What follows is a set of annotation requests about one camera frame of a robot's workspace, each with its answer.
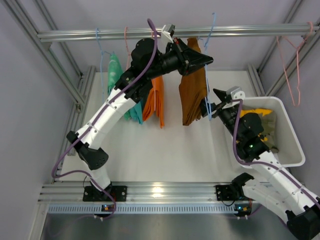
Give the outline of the blue hanger with brown trousers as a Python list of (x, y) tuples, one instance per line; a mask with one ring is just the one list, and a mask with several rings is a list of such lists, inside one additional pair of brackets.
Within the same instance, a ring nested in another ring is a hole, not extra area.
[[(208, 53), (208, 46), (209, 46), (210, 38), (213, 33), (213, 29), (215, 27), (215, 23), (216, 23), (216, 13), (213, 12), (212, 13), (212, 24), (211, 24), (210, 31), (209, 31), (209, 34), (207, 35), (206, 39), (204, 39), (202, 37), (198, 37), (198, 40), (202, 40), (205, 54)], [(205, 102), (205, 107), (207, 110), (207, 118), (209, 121), (211, 121), (212, 120), (212, 108), (211, 108), (211, 104), (210, 104), (210, 84), (209, 84), (209, 80), (208, 80), (208, 65), (207, 64), (204, 66), (204, 72), (205, 72), (205, 83), (206, 83), (206, 97), (204, 98), (204, 102)]]

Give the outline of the brown trousers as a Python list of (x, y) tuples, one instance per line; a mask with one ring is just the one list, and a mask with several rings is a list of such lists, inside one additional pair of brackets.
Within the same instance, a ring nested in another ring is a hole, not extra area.
[(182, 125), (189, 126), (202, 117), (201, 101), (207, 97), (205, 68), (182, 76), (179, 84), (179, 95), (182, 108)]

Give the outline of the camouflage yellow trousers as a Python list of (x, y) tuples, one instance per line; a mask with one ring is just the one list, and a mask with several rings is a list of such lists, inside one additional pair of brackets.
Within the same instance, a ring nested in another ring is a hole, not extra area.
[(258, 138), (264, 143), (272, 153), (278, 153), (279, 149), (276, 146), (275, 132), (276, 132), (276, 122), (277, 115), (272, 109), (268, 108), (252, 108), (244, 106), (240, 112), (240, 119), (244, 117), (253, 117), (256, 114), (260, 121), (259, 127), (254, 127), (253, 131), (257, 133)]

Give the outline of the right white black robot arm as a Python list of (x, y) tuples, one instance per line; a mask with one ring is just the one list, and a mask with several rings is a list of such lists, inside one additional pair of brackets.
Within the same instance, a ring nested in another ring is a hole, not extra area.
[(283, 103), (276, 97), (246, 97), (238, 87), (214, 89), (219, 103), (201, 101), (204, 117), (218, 118), (244, 173), (218, 186), (220, 201), (251, 199), (277, 215), (299, 240), (320, 233), (320, 198), (289, 171), (303, 151)]

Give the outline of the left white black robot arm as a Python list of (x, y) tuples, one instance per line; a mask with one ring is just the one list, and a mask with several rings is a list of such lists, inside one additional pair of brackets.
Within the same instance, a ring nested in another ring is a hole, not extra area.
[(131, 59), (130, 67), (119, 77), (99, 110), (82, 128), (66, 135), (71, 147), (87, 165), (91, 185), (106, 195), (111, 192), (112, 182), (106, 169), (109, 156), (101, 144), (108, 132), (152, 89), (153, 79), (173, 71), (188, 76), (214, 61), (179, 38), (167, 44), (165, 53), (158, 50), (155, 39), (143, 38), (135, 45)]

